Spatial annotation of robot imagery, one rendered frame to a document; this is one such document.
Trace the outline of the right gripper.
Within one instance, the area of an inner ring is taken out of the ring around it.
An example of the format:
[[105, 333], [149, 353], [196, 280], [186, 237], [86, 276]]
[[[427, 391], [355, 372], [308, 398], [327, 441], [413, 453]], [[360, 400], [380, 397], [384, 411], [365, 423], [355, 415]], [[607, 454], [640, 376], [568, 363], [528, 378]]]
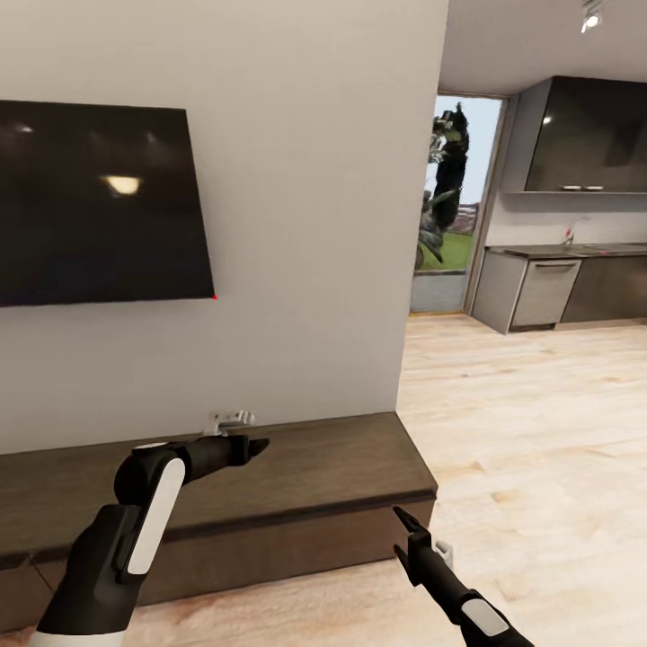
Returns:
[[407, 510], [399, 506], [394, 506], [393, 510], [411, 533], [406, 552], [398, 544], [394, 544], [397, 556], [405, 572], [408, 572], [409, 582], [414, 586], [422, 583], [429, 594], [435, 598], [439, 580], [452, 573], [452, 569], [432, 549], [431, 532], [421, 526], [420, 521]]

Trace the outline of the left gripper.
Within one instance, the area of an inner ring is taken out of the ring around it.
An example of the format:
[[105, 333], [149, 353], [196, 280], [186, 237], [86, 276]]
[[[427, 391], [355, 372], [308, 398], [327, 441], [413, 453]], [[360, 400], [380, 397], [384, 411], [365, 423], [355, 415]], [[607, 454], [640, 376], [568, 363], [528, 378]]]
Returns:
[[270, 439], [251, 439], [248, 435], [227, 437], [203, 437], [197, 439], [208, 450], [208, 471], [205, 477], [226, 466], [246, 465], [253, 456], [258, 456], [269, 444]]

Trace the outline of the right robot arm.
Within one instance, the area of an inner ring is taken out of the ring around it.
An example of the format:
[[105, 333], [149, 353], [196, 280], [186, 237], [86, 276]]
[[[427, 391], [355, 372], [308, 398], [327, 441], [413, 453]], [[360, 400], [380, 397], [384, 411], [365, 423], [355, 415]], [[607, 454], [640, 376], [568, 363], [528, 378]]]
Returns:
[[407, 510], [393, 507], [411, 535], [407, 551], [394, 549], [409, 582], [422, 583], [454, 625], [460, 625], [467, 647], [536, 647], [477, 590], [452, 573], [453, 546], [441, 540], [431, 545], [431, 532]]

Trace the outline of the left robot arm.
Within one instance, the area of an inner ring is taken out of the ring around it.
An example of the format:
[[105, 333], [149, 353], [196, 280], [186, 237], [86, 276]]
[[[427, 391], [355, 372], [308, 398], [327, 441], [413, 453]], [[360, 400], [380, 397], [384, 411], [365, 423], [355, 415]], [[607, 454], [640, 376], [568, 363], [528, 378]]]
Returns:
[[249, 411], [210, 412], [197, 441], [133, 448], [115, 478], [120, 503], [101, 507], [73, 543], [65, 577], [37, 625], [43, 633], [35, 632], [27, 647], [121, 647], [181, 487], [258, 456], [270, 439], [226, 431], [254, 422]]

